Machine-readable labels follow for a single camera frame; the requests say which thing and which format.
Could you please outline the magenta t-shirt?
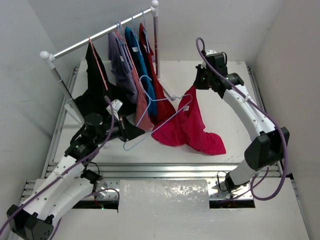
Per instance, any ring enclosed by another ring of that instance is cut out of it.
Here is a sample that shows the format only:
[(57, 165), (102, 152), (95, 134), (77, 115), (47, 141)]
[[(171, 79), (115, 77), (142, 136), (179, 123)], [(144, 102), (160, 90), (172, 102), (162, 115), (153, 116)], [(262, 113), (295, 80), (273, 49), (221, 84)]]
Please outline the magenta t-shirt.
[(151, 134), (163, 145), (177, 147), (188, 145), (193, 150), (211, 156), (227, 153), (222, 138), (205, 131), (205, 124), (197, 99), (197, 90), (191, 86), (178, 105), (178, 113), (165, 124), (158, 124)]

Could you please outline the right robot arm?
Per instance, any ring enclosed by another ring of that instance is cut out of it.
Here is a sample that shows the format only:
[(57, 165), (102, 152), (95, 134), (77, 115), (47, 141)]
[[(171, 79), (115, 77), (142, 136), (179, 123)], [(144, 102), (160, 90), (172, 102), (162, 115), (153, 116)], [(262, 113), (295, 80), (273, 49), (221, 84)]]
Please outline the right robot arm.
[(214, 50), (201, 53), (205, 60), (196, 66), (195, 87), (217, 93), (234, 110), (251, 140), (243, 161), (225, 176), (224, 190), (231, 193), (263, 168), (282, 160), (283, 143), (275, 124), (254, 106), (255, 101), (242, 78), (237, 73), (228, 73), (226, 54)]

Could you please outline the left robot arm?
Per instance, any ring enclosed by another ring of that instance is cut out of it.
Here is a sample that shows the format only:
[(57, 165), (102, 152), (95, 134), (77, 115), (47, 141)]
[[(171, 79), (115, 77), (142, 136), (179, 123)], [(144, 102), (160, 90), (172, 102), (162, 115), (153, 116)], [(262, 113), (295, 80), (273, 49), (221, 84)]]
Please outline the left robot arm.
[(87, 115), (51, 174), (33, 195), (7, 210), (10, 230), (24, 240), (49, 240), (62, 216), (102, 183), (102, 176), (88, 169), (99, 148), (110, 140), (125, 143), (144, 133), (125, 116)]

